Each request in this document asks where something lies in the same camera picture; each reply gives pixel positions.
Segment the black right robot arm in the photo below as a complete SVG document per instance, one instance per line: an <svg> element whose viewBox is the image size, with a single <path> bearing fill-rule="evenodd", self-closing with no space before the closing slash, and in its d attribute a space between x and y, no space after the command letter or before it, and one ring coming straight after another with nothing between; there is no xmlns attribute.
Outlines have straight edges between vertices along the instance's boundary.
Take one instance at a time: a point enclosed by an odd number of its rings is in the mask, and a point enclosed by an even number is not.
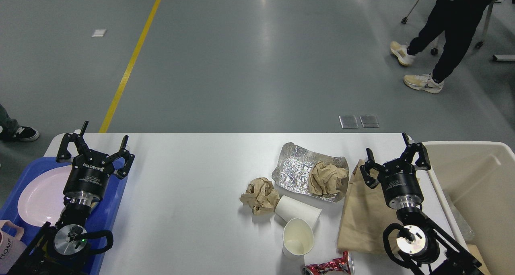
<svg viewBox="0 0 515 275"><path fill-rule="evenodd" d="M423 274L423 265L428 266L431 275L480 275L481 262L423 213L424 196L416 171L432 167L425 145L406 133L402 136L405 150L398 158L379 164L368 148L367 159L359 167L369 188L381 186L386 205L396 211L399 220L383 231L388 257L415 275ZM446 258L432 269L430 265L440 256L440 246L445 247Z"/></svg>

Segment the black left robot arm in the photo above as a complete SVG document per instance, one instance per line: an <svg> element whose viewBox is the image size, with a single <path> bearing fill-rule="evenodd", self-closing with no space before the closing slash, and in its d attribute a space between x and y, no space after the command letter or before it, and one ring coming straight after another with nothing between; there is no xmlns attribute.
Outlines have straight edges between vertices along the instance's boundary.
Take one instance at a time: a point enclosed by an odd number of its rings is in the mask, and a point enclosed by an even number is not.
<svg viewBox="0 0 515 275"><path fill-rule="evenodd" d="M91 149L84 140L87 127L85 121L80 132L64 134L56 154L57 163L71 166L59 219L42 225L8 275L83 275L91 258L113 247L109 228L90 230L87 222L103 201L110 179L128 176L135 155L127 149L128 135L114 154Z"/></svg>

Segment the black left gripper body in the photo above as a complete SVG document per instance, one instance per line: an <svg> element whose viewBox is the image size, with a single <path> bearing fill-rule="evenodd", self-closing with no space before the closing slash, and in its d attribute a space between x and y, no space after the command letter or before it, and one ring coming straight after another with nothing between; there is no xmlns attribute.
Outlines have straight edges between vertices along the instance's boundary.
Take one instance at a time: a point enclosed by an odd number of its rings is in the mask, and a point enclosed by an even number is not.
<svg viewBox="0 0 515 275"><path fill-rule="evenodd" d="M103 200L110 175L114 173L112 162L101 165L73 161L72 170L63 189L64 197L89 200L99 203Z"/></svg>

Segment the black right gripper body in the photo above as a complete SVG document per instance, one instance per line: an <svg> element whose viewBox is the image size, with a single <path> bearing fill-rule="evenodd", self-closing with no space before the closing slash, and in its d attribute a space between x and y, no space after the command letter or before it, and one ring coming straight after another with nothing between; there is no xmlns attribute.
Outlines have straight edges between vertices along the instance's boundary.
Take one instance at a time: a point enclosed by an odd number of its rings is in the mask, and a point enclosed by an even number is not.
<svg viewBox="0 0 515 275"><path fill-rule="evenodd" d="M416 177L414 165L407 162L388 162L380 173L385 203L391 209L417 207L424 196Z"/></svg>

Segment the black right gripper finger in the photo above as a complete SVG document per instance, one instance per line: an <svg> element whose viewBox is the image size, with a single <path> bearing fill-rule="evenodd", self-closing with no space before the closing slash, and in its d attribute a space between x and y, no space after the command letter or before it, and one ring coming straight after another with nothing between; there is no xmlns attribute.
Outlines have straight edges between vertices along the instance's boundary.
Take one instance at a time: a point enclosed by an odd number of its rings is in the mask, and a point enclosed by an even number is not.
<svg viewBox="0 0 515 275"><path fill-rule="evenodd" d="M389 174L389 170L384 165L380 165L375 162L373 152L370 148L366 148L366 153L367 159L364 162L364 165L359 167L365 185L370 189L375 189L377 185L381 184L384 188L383 183L387 182L386 178ZM376 170L378 172L376 178L371 175L371 170Z"/></svg>
<svg viewBox="0 0 515 275"><path fill-rule="evenodd" d="M400 155L403 163L410 165L414 171L432 169L426 146L421 142L415 142L406 132L402 133L405 142L405 150Z"/></svg>

